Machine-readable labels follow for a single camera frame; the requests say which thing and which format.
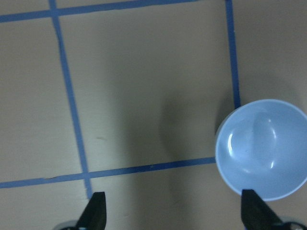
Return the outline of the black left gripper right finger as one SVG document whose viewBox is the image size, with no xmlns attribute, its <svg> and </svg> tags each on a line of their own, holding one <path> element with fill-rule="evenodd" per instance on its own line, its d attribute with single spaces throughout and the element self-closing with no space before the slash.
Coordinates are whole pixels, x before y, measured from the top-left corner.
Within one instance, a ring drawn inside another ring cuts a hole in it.
<svg viewBox="0 0 307 230">
<path fill-rule="evenodd" d="M 281 230 L 282 220 L 252 189 L 241 194 L 241 220 L 247 230 Z"/>
</svg>

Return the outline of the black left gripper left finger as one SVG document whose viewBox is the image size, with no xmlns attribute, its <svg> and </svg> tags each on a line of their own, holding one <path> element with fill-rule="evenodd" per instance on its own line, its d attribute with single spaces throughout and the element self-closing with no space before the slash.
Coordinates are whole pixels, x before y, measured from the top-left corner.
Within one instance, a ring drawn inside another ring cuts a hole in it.
<svg viewBox="0 0 307 230">
<path fill-rule="evenodd" d="M 106 227 L 105 192 L 93 193 L 82 215 L 77 221 L 77 230 L 104 230 Z"/>
</svg>

